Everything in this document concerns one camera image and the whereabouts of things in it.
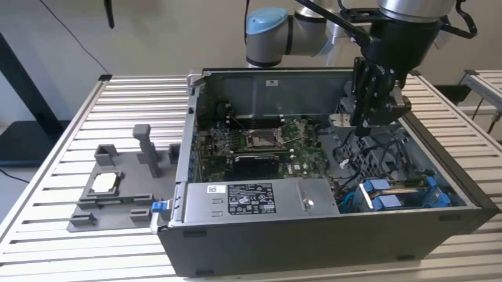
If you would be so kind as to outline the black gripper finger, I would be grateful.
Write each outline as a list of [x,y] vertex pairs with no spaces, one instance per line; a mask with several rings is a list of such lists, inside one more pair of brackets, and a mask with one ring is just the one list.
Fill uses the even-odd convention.
[[351,86],[351,93],[353,95],[351,125],[355,127],[355,136],[368,135],[368,130],[363,126],[363,121],[368,110],[371,89],[371,67],[363,57],[356,57],[353,61]]
[[371,87],[368,98],[368,125],[383,126],[391,123],[395,110],[392,76],[381,74],[377,68],[371,69]]

